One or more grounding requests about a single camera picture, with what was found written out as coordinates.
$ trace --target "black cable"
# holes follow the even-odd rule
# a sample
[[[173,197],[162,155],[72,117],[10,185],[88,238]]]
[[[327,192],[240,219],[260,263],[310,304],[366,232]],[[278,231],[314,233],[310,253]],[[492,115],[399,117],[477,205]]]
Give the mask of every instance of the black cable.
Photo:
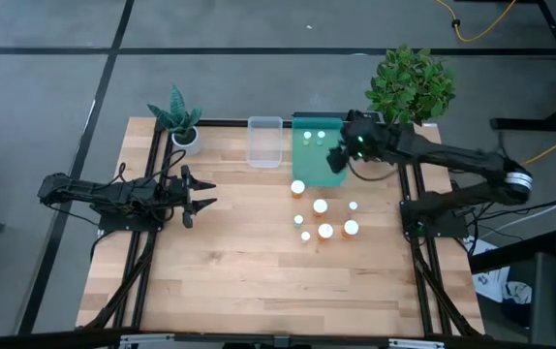
[[[391,175],[396,174],[396,171],[397,171],[396,169],[394,169],[394,170],[390,171],[389,173],[382,175],[382,176],[379,177],[379,178],[367,178],[367,177],[361,176],[360,174],[358,174],[358,173],[354,170],[354,166],[352,165],[352,162],[351,162],[351,161],[347,162],[347,165],[349,166],[349,169],[352,171],[352,173],[353,173],[356,177],[358,177],[358,178],[360,178],[361,180],[364,180],[364,181],[378,181],[378,180],[384,180],[384,179],[389,178]]]
[[[93,241],[93,245],[91,245],[91,254],[90,254],[91,262],[93,261],[93,254],[95,253],[95,247],[97,246],[97,243],[102,239],[109,237],[111,233],[112,232],[104,232],[100,237],[96,238],[95,241]]]
[[[108,182],[104,185],[96,186],[95,188],[93,188],[93,190],[99,190],[99,189],[104,189],[104,188],[110,187],[119,178],[121,178],[121,181],[125,183],[126,180],[125,180],[125,178],[123,178],[123,173],[125,172],[126,167],[127,167],[127,165],[125,163],[121,163],[121,165],[119,165],[118,174],[116,175],[115,178],[113,178],[110,182]]]
[[[150,182],[151,179],[153,179],[156,175],[161,175],[161,174],[163,174],[163,173],[166,173],[166,175],[168,175],[168,174],[169,174],[169,170],[170,170],[171,168],[173,168],[179,161],[181,161],[181,159],[183,159],[183,158],[185,157],[186,151],[185,151],[185,149],[177,149],[177,150],[175,150],[174,152],[172,152],[171,154],[169,154],[169,156],[167,156],[167,157],[164,159],[164,162],[169,161],[170,158],[172,157],[172,155],[177,154],[177,153],[181,153],[181,156],[179,156],[178,159],[176,159],[176,160],[175,160],[172,164],[170,164],[168,167],[166,167],[166,168],[164,168],[164,169],[161,169],[160,171],[156,172],[155,174],[152,174],[152,175],[151,175],[149,178],[147,178],[146,181],[145,181],[143,184],[141,184],[139,187],[145,186],[145,185],[146,185],[148,182]]]
[[[463,244],[463,241],[461,241],[460,238],[454,238],[454,240],[456,241],[456,243],[459,244],[459,246],[461,246],[461,248],[463,248],[463,250],[465,251],[465,253],[468,253],[468,249],[465,248],[465,245]]]
[[[407,241],[408,243],[412,243],[412,241],[411,241],[409,238],[407,238],[406,236],[403,236],[403,238],[404,238],[405,241]],[[423,239],[422,239],[422,242],[420,242],[420,243],[418,244],[418,247],[422,247],[425,243],[426,243],[426,238],[423,238]]]
[[[471,210],[469,212],[467,212],[466,214],[470,214],[472,213],[472,217],[474,217],[474,219],[465,225],[466,228],[470,228],[471,225],[474,225],[474,222],[477,221],[477,219],[480,219],[481,216],[483,216],[487,210],[493,206],[494,203],[490,202],[490,203],[482,203],[480,204],[480,208],[479,208],[479,214],[478,214],[478,218],[475,214],[476,208],[472,207]]]
[[[498,231],[497,231],[497,230],[495,230],[495,229],[489,228],[489,227],[487,227],[487,226],[483,226],[483,225],[481,225],[481,224],[479,224],[479,227],[482,227],[482,228],[488,229],[488,230],[490,230],[491,232],[493,232],[493,233],[495,233],[495,234],[499,234],[499,235],[501,235],[501,236],[503,236],[503,237],[508,237],[508,238],[517,238],[517,239],[519,239],[520,241],[523,241],[523,238],[521,238],[521,237],[518,237],[518,236],[512,236],[512,235],[508,235],[508,234],[503,234],[503,233],[500,233],[500,232],[498,232]]]
[[[51,209],[53,209],[53,210],[55,210],[55,211],[59,211],[59,212],[61,212],[61,213],[65,213],[65,214],[70,215],[70,216],[72,216],[72,217],[81,219],[81,220],[83,220],[83,221],[85,221],[85,222],[87,222],[87,223],[90,223],[90,224],[92,224],[92,225],[94,225],[94,226],[96,226],[96,227],[99,227],[99,224],[93,222],[92,220],[90,220],[90,219],[88,219],[88,218],[84,218],[84,217],[79,216],[79,215],[77,215],[77,214],[73,214],[73,213],[70,213],[70,212],[68,212],[68,211],[66,211],[66,210],[62,210],[62,209],[55,208],[55,207],[52,207],[52,206],[46,205],[46,207],[47,207],[47,208],[51,208]]]
[[[476,243],[479,240],[479,219],[492,206],[493,206],[493,203],[489,203],[487,206],[485,206],[480,211],[480,213],[478,215],[476,215],[472,212],[472,215],[474,216],[474,220],[472,221],[474,223],[474,243],[472,243],[472,247],[468,251],[468,258],[470,258],[474,255],[474,251],[476,250]]]
[[[155,211],[155,209],[151,209],[151,215],[153,216],[153,218],[161,223],[166,223],[168,221],[170,221],[173,217],[174,217],[174,207],[169,207],[170,208],[170,214],[168,217],[165,218],[160,218],[160,216],[157,214],[157,212]]]
[[[507,153],[507,149],[504,146],[504,132],[498,132],[498,146],[496,147],[495,151],[502,150],[502,155],[506,158],[509,158],[509,154]]]
[[[533,209],[544,208],[544,207],[549,207],[549,206],[554,206],[554,205],[556,205],[556,200],[552,201],[552,202],[549,202],[549,203],[539,204],[539,205],[525,207],[525,208],[497,210],[497,211],[487,213],[488,215],[485,216],[484,218],[481,218],[480,220],[491,219],[491,218],[495,218],[495,217],[499,217],[499,216],[503,216],[503,215],[511,214],[511,213],[513,213],[513,214],[528,214]]]

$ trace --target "metal bracket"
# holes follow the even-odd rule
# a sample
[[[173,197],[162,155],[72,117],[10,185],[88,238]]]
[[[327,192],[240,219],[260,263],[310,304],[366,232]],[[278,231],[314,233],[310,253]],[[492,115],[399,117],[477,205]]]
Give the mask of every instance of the metal bracket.
[[[159,343],[171,340],[174,341],[174,333],[128,334],[121,335],[120,345]]]
[[[274,335],[274,348],[289,348],[291,337],[288,335]]]
[[[127,217],[120,213],[101,213],[99,228],[107,232],[150,232],[161,231],[164,223],[152,216],[147,217]]]
[[[466,238],[465,220],[456,217],[449,210],[437,217],[435,221],[420,222],[414,217],[409,205],[414,201],[406,200],[399,203],[401,222],[403,223],[403,234],[407,238]]]
[[[444,343],[426,340],[391,338],[389,340],[389,347],[396,349],[444,349]]]

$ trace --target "small white cup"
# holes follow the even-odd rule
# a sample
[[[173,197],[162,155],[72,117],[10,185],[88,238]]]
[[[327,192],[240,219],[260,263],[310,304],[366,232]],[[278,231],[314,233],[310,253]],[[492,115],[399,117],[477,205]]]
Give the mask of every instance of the small white cup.
[[[304,222],[304,217],[302,217],[299,214],[296,217],[293,218],[293,224],[295,225],[296,228],[301,227],[301,224],[303,222]]]
[[[325,132],[319,131],[317,132],[317,145],[321,145],[324,143]]]
[[[291,183],[291,196],[293,196],[294,199],[301,198],[304,189],[306,189],[306,186],[303,181],[294,180],[293,183]]]
[[[310,233],[308,232],[304,232],[301,234],[301,242],[302,243],[307,243],[308,240],[310,240]]]
[[[332,226],[327,223],[323,223],[319,226],[319,234],[317,235],[319,241],[325,241],[331,238],[332,235],[334,235],[334,228],[332,228]]]
[[[315,200],[313,203],[313,213],[317,217],[322,217],[327,212],[327,202],[324,199]]]
[[[349,203],[349,209],[348,209],[349,216],[351,217],[352,214],[354,214],[356,211],[357,211],[357,203],[356,202],[350,202]]]
[[[358,230],[359,226],[357,225],[357,222],[355,222],[354,220],[348,220],[343,226],[343,237],[351,238],[357,234]]]
[[[304,132],[304,145],[310,144],[310,138],[313,137],[309,131]]]

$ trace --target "cable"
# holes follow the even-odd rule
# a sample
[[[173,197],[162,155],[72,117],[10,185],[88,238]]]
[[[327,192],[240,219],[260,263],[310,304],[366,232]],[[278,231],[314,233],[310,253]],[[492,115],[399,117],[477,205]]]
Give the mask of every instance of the cable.
[[[394,170],[390,171],[389,173],[382,175],[382,176],[379,177],[379,178],[367,178],[367,177],[361,176],[360,174],[358,174],[358,173],[354,170],[354,166],[352,165],[352,162],[351,162],[351,161],[347,162],[347,165],[349,166],[349,169],[352,171],[352,173],[353,173],[356,177],[358,177],[358,178],[360,178],[361,180],[364,180],[364,181],[378,181],[378,180],[384,180],[384,179],[386,179],[386,178],[389,178],[391,175],[396,174],[396,171],[397,171],[396,169],[394,169]]]
[[[465,251],[465,253],[468,253],[468,249],[465,248],[465,245],[463,244],[463,242],[461,242],[460,238],[454,238],[454,240],[456,241],[456,243],[459,244],[459,246],[461,246],[461,248],[463,248],[463,250]]]
[[[507,148],[504,146],[504,133],[502,132],[498,132],[498,146],[496,147],[495,151],[497,152],[498,150],[502,150],[502,155],[510,158],[509,154],[507,153]]]
[[[176,159],[172,164],[170,164],[168,167],[161,169],[160,171],[156,172],[155,174],[152,174],[149,178],[146,179],[146,181],[141,184],[139,187],[143,187],[145,186],[148,182],[151,181],[151,179],[153,179],[156,175],[160,175],[163,174],[164,172],[166,172],[166,174],[169,173],[169,170],[171,168],[174,167],[174,165],[176,165],[179,161],[181,161],[181,159],[183,159],[185,157],[186,151],[185,149],[177,149],[174,152],[172,152],[171,154],[169,154],[169,156],[166,157],[166,159],[164,159],[164,162],[166,163],[168,160],[170,160],[170,158],[172,157],[172,155],[177,154],[177,153],[181,153],[181,156],[179,156],[178,159]]]
[[[173,207],[169,207],[170,208],[170,213],[167,217],[165,218],[161,218],[157,212],[155,211],[155,208],[151,208],[150,212],[151,215],[153,216],[153,218],[155,218],[156,221],[161,222],[161,223],[166,223],[168,221],[170,221],[173,217],[174,217],[174,208]]]
[[[108,233],[104,232],[100,237],[96,238],[95,241],[93,241],[93,244],[91,245],[91,254],[90,254],[90,260],[89,261],[91,261],[91,262],[93,261],[93,254],[95,253],[95,247],[97,247],[97,243],[99,241],[101,241],[102,239],[104,239],[106,237],[109,237],[111,233],[112,232],[108,232]]]
[[[517,223],[521,223],[521,222],[523,222],[523,221],[527,221],[527,220],[530,220],[530,219],[532,219],[532,218],[536,218],[536,217],[538,217],[538,216],[540,216],[540,215],[546,214],[546,213],[548,213],[549,211],[554,210],[554,209],[556,209],[556,206],[552,206],[552,207],[550,207],[550,208],[548,208],[548,209],[544,209],[544,210],[542,210],[541,212],[538,212],[538,213],[529,215],[529,216],[527,216],[527,217],[519,218],[519,219],[517,219],[517,220],[515,220],[515,221],[512,221],[512,222],[510,222],[510,223],[508,223],[508,224],[505,224],[505,225],[503,225],[503,226],[501,226],[501,227],[498,227],[498,228],[496,228],[495,230],[499,232],[499,231],[501,231],[501,230],[503,230],[503,229],[505,229],[505,228],[508,228],[508,227],[510,227],[510,226],[513,226],[513,225],[515,225],[515,224],[517,224]],[[491,234],[493,234],[493,233],[488,233],[488,234],[486,234],[485,236],[483,236],[483,238],[484,238],[484,237],[488,237],[488,236],[491,235]]]
[[[497,230],[495,230],[495,229],[493,229],[493,228],[489,228],[489,227],[483,226],[483,225],[481,225],[481,224],[479,224],[479,227],[482,227],[482,228],[485,228],[485,229],[488,229],[488,230],[491,231],[490,233],[487,233],[487,234],[483,235],[482,238],[488,237],[489,235],[491,235],[491,233],[495,233],[495,234],[499,234],[499,235],[501,235],[501,236],[503,236],[503,237],[517,238],[518,240],[523,241],[523,238],[521,238],[521,237],[512,236],[512,235],[508,235],[508,234],[503,234],[503,233],[500,233],[500,232],[498,232]]]
[[[487,215],[486,217],[483,217],[480,220],[493,219],[493,218],[496,218],[496,217],[500,217],[500,216],[507,215],[507,214],[512,214],[512,213],[514,213],[514,214],[528,214],[533,209],[549,207],[549,206],[552,206],[552,205],[556,205],[556,200],[554,200],[552,202],[549,202],[549,203],[544,203],[544,204],[525,207],[525,208],[493,211],[491,213],[488,213],[490,215]]]
[[[450,14],[452,15],[452,27],[454,28],[454,32],[456,33],[457,38],[459,38],[459,40],[461,40],[464,43],[474,42],[480,39],[481,37],[487,35],[498,24],[498,22],[500,22],[500,20],[502,20],[502,18],[504,18],[507,15],[507,13],[510,11],[512,6],[517,2],[517,0],[512,0],[512,2],[507,6],[507,8],[502,12],[502,14],[496,20],[494,20],[493,23],[491,23],[491,25],[489,25],[489,27],[485,31],[476,35],[474,38],[465,39],[461,36],[461,32],[459,32],[459,25],[461,25],[461,21],[456,17],[454,10],[442,0],[435,0],[435,1],[437,1],[442,6],[448,9]]]
[[[61,213],[65,213],[65,214],[67,214],[67,215],[71,215],[72,217],[81,219],[81,220],[83,220],[83,221],[85,221],[85,222],[87,222],[87,223],[90,223],[90,224],[92,224],[92,225],[94,225],[94,226],[96,226],[96,227],[99,227],[99,224],[93,222],[92,220],[90,220],[90,219],[88,219],[88,218],[84,218],[84,217],[82,217],[82,216],[78,216],[77,214],[73,214],[73,213],[70,213],[70,212],[68,212],[68,211],[66,211],[66,210],[62,210],[62,209],[59,209],[59,208],[55,208],[55,207],[52,207],[52,206],[49,206],[49,205],[46,205],[46,207],[47,207],[47,208],[50,208],[50,209],[53,209],[53,210],[55,210],[55,211],[59,211],[59,212],[61,212]]]
[[[407,238],[406,236],[403,236],[403,238],[405,239],[405,241],[407,241],[408,243],[412,243],[412,241]],[[418,247],[422,247],[424,244],[426,243],[426,238],[422,239],[422,242],[419,242],[419,244],[417,245]]]
[[[99,190],[99,189],[104,189],[104,188],[108,188],[110,187],[117,179],[121,178],[122,182],[126,182],[125,178],[123,178],[123,173],[125,172],[125,168],[127,167],[127,165],[125,163],[121,163],[121,165],[119,165],[119,170],[118,170],[118,174],[116,175],[115,178],[113,178],[110,182],[104,184],[104,185],[99,185],[96,186],[95,188],[93,188],[93,190]]]
[[[535,162],[535,161],[541,159],[543,156],[547,155],[548,153],[550,153],[550,152],[552,152],[552,151],[554,151],[554,150],[556,150],[556,144],[553,145],[552,147],[550,147],[549,149],[547,149],[546,151],[542,152],[541,154],[539,154],[539,155],[533,157],[532,159],[523,162],[523,163],[521,164],[521,166],[530,165],[530,164],[532,164],[533,162]]]
[[[493,206],[493,203],[489,203],[487,204],[487,206],[485,206],[479,213],[479,215],[475,215],[472,212],[472,215],[474,216],[474,220],[472,221],[474,223],[474,243],[472,244],[472,247],[470,248],[470,250],[468,251],[468,257],[472,257],[474,255],[474,251],[476,250],[476,242],[479,240],[479,218],[484,215],[485,212],[487,212],[487,210]]]

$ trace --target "white plant pot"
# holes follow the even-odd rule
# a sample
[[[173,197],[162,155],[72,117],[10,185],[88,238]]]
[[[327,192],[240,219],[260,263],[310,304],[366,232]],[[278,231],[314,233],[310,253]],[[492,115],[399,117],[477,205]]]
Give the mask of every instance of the white plant pot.
[[[170,134],[170,139],[172,140],[172,144],[174,144],[175,149],[184,149],[186,156],[191,156],[201,151],[201,134],[196,126],[194,126],[193,129],[196,131],[197,136],[191,143],[185,145],[179,144],[174,138],[174,134]]]

